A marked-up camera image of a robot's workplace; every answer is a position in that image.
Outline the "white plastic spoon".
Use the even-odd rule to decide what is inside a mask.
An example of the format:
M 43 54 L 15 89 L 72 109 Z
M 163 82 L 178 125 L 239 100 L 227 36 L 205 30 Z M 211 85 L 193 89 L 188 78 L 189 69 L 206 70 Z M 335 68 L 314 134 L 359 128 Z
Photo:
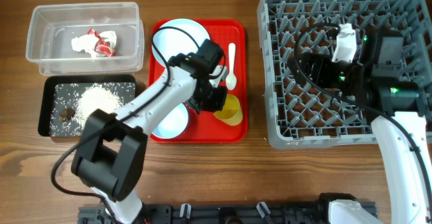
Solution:
M 236 44 L 230 43 L 228 46 L 229 73 L 225 79 L 228 90 L 233 90 L 237 84 L 237 77 L 234 73 L 236 59 Z

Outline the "yellow cup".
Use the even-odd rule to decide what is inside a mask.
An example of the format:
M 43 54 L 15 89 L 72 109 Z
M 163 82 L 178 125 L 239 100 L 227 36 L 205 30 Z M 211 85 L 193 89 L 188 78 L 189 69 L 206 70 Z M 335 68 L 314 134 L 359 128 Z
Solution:
M 214 116 L 227 125 L 239 125 L 243 120 L 240 100 L 235 95 L 228 94 L 222 110 L 214 112 Z

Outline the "small light blue bowl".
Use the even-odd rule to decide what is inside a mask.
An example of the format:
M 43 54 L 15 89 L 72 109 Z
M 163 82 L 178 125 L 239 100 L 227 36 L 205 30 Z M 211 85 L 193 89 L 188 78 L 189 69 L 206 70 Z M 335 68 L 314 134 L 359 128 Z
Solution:
M 175 138 L 186 129 L 188 120 L 188 110 L 186 106 L 181 103 L 161 121 L 153 130 L 152 135 L 161 139 Z

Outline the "large light blue plate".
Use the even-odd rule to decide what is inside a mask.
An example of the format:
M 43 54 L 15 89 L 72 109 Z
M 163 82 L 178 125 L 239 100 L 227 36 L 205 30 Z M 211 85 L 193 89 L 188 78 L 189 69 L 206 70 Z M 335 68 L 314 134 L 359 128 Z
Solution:
M 152 39 L 152 52 L 159 67 L 165 69 L 166 62 L 179 54 L 196 53 L 199 46 L 210 39 L 207 30 L 198 22 L 186 18 L 170 20 L 161 25 L 162 30 Z

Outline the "white rice pile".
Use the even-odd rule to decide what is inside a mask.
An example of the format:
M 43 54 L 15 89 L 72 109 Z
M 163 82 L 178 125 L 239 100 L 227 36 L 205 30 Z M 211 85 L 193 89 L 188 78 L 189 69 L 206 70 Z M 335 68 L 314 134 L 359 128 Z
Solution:
M 86 87 L 78 97 L 73 120 L 83 129 L 88 117 L 95 110 L 101 109 L 106 113 L 112 113 L 123 104 L 121 97 L 105 84 L 93 84 Z

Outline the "red white wrapper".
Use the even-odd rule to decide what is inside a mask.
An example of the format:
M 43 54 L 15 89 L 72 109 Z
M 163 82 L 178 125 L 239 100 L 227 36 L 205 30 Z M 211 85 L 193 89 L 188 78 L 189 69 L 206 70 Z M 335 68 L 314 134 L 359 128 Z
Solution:
M 88 53 L 92 58 L 115 56 L 117 35 L 108 30 L 101 33 L 90 29 L 85 35 L 71 40 L 72 49 L 76 52 Z

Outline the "brown food scrap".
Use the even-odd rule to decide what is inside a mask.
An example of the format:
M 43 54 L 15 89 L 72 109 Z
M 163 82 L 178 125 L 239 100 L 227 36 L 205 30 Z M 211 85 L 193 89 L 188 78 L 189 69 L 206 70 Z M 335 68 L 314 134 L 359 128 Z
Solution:
M 69 121 L 73 118 L 74 115 L 75 111 L 71 107 L 67 107 L 59 113 L 59 120 L 63 122 Z

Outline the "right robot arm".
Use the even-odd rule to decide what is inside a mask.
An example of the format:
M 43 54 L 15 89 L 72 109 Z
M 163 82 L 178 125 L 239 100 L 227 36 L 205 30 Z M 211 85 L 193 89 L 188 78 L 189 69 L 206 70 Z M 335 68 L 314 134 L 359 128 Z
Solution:
M 299 51 L 304 36 L 317 27 L 329 29 L 333 55 Z M 384 162 L 392 222 L 430 223 L 430 110 L 421 87 L 400 79 L 404 37 L 394 30 L 367 30 L 361 41 L 358 45 L 351 24 L 313 24 L 298 36 L 289 68 L 297 82 L 367 112 Z

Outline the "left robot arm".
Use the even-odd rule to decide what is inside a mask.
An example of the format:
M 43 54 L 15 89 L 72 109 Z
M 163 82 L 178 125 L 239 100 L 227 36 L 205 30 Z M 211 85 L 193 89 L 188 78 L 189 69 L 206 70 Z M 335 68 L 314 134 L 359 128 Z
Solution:
M 206 39 L 195 53 L 178 54 L 165 70 L 133 101 L 106 113 L 97 109 L 88 117 L 72 161 L 72 173 L 104 202 L 115 223 L 134 223 L 143 203 L 135 186 L 141 176 L 148 136 L 178 105 L 197 113 L 216 112 L 227 97 L 214 71 L 224 59 L 223 49 Z

